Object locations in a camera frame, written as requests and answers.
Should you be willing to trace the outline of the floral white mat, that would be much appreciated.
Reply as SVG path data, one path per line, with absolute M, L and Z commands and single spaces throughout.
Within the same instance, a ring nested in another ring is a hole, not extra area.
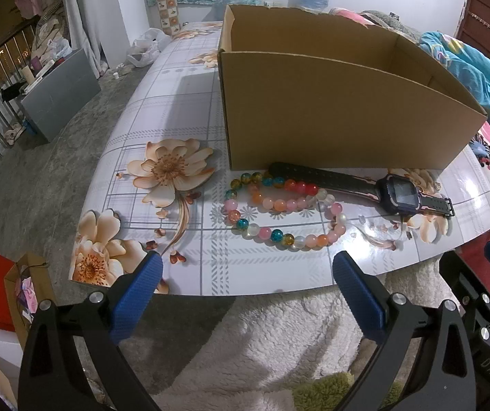
M 274 163 L 233 171 L 216 67 L 221 27 L 199 23 L 161 52 L 95 170 L 69 279 L 108 287 L 154 250 L 161 287 L 240 296 L 331 285 L 348 252 L 370 275 L 490 239 L 490 129 L 444 170 Z

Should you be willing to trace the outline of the white plastic bag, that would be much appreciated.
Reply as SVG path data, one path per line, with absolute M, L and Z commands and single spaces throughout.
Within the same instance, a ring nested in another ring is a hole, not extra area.
M 160 56 L 171 41 L 172 38 L 160 29 L 150 28 L 134 40 L 127 51 L 126 59 L 135 68 L 147 67 Z

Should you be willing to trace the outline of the dark red door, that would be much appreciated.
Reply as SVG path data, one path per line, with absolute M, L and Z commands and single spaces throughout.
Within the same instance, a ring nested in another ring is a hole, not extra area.
M 457 39 L 490 59 L 490 0 L 465 0 Z

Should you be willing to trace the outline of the brown paper bag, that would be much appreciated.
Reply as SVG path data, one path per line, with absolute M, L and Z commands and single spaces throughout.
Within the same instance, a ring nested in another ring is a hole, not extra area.
M 54 300 L 49 263 L 34 253 L 25 253 L 9 269 L 3 284 L 14 331 L 22 349 L 42 300 Z

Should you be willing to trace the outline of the grey storage box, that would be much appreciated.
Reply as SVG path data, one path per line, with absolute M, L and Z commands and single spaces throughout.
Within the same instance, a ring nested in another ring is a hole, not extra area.
M 33 130 L 52 142 L 100 91 L 85 52 L 79 49 L 66 56 L 21 98 L 21 105 Z

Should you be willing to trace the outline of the blue cartoon quilt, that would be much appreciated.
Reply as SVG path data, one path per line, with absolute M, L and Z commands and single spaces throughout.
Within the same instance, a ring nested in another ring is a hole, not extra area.
M 422 34 L 418 46 L 471 93 L 487 113 L 490 124 L 490 60 L 467 43 L 440 32 Z

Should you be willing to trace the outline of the brown cardboard box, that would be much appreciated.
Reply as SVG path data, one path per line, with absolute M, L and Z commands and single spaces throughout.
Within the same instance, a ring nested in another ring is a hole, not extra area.
M 415 43 L 341 16 L 230 5 L 218 71 L 234 170 L 442 170 L 487 120 Z

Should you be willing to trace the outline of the white fluffy blanket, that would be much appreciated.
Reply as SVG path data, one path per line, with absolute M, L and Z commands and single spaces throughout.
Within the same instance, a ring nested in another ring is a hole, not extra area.
M 154 399 L 164 410 L 333 410 L 375 348 L 339 288 L 238 298 Z

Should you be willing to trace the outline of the dark blue smart watch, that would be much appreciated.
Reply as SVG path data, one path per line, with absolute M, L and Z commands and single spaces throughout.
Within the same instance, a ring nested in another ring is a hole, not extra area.
M 387 174 L 379 180 L 326 171 L 287 162 L 273 162 L 268 172 L 274 177 L 292 179 L 318 187 L 360 197 L 378 203 L 392 215 L 413 216 L 415 214 L 436 215 L 450 218 L 455 215 L 450 198 L 422 194 L 408 178 Z

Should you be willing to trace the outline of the grey green pillow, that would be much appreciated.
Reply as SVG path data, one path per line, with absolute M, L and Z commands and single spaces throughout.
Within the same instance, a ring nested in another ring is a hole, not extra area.
M 378 10 L 365 10 L 360 12 L 360 15 L 375 25 L 402 35 L 413 43 L 418 43 L 421 38 L 421 33 L 407 25 L 404 25 L 398 15 L 395 13 L 385 14 Z

